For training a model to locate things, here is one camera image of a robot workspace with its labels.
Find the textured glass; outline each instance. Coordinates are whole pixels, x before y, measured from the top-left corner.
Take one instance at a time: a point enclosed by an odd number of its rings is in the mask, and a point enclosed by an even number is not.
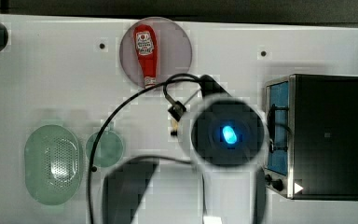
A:
[[[58,125],[34,131],[25,146],[25,184],[31,196],[46,205],[68,201],[83,174],[83,153],[75,136]]]

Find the green glass dish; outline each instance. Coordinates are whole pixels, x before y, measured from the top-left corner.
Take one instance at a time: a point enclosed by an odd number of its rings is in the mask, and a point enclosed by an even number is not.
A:
[[[80,186],[83,153],[76,137],[59,125],[34,131],[25,145],[25,184],[45,205],[67,202]]]
[[[92,146],[98,133],[93,134],[86,144],[87,156],[90,159]],[[116,164],[123,156],[124,146],[120,137],[112,131],[104,131],[94,156],[94,165],[109,167]]]

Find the bottle label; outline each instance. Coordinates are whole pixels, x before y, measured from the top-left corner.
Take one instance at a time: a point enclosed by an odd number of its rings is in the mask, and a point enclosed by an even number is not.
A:
[[[153,41],[148,31],[136,33],[136,48],[140,55],[149,55],[153,52]]]
[[[155,77],[145,77],[145,86],[150,87],[156,85]]]

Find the power cord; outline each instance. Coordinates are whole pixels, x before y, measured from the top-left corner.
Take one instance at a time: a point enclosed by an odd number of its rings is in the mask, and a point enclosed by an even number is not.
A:
[[[192,79],[189,78],[182,78],[182,79],[175,79],[177,77],[191,77]],[[161,82],[159,84],[156,84],[155,86],[152,86],[150,88],[144,89],[142,91],[137,92],[136,94],[134,94],[132,97],[130,97],[129,99],[127,99],[125,102],[123,102],[121,105],[119,105],[115,111],[113,111],[113,113],[109,116],[109,118],[106,120],[106,122],[103,124],[103,126],[101,127],[101,130],[98,132],[97,137],[95,138],[94,144],[92,146],[92,150],[91,150],[91,154],[89,156],[89,169],[88,169],[88,173],[87,173],[87,200],[88,200],[88,205],[89,205],[89,220],[90,223],[93,224],[94,223],[94,215],[93,215],[93,209],[92,209],[92,198],[91,198],[91,173],[92,172],[96,172],[97,168],[94,167],[94,157],[95,157],[95,151],[97,149],[98,143],[101,139],[101,136],[103,135],[103,132],[105,131],[106,127],[109,125],[109,123],[112,121],[112,119],[115,117],[115,115],[125,106],[127,105],[129,102],[131,102],[132,100],[134,100],[135,98],[137,98],[138,96],[148,92],[148,91],[152,91],[153,89],[156,89],[158,87],[163,86],[163,91],[164,91],[164,95],[165,98],[171,102],[173,102],[175,104],[175,101],[173,100],[173,98],[167,93],[167,86],[169,84],[172,83],[177,83],[177,82],[194,82],[194,83],[200,83],[200,79],[196,76],[190,75],[190,74],[177,74],[174,76],[171,76],[170,78],[168,78],[165,82]],[[160,156],[145,156],[145,159],[151,159],[151,158],[159,158],[159,159],[163,159],[163,160],[170,160],[170,161],[177,161],[177,162],[181,162],[181,163],[186,163],[186,164],[191,164],[189,163],[189,161],[179,161],[177,159],[174,158],[169,158],[169,157],[160,157]],[[136,157],[136,158],[132,158],[132,160],[139,160],[139,158],[141,157]]]

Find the round white device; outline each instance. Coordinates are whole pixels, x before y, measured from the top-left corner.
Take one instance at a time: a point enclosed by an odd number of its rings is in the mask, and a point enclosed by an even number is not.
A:
[[[243,100],[212,94],[182,116],[178,139],[204,176],[206,216],[224,224],[253,223],[255,172],[269,142],[260,113]]]

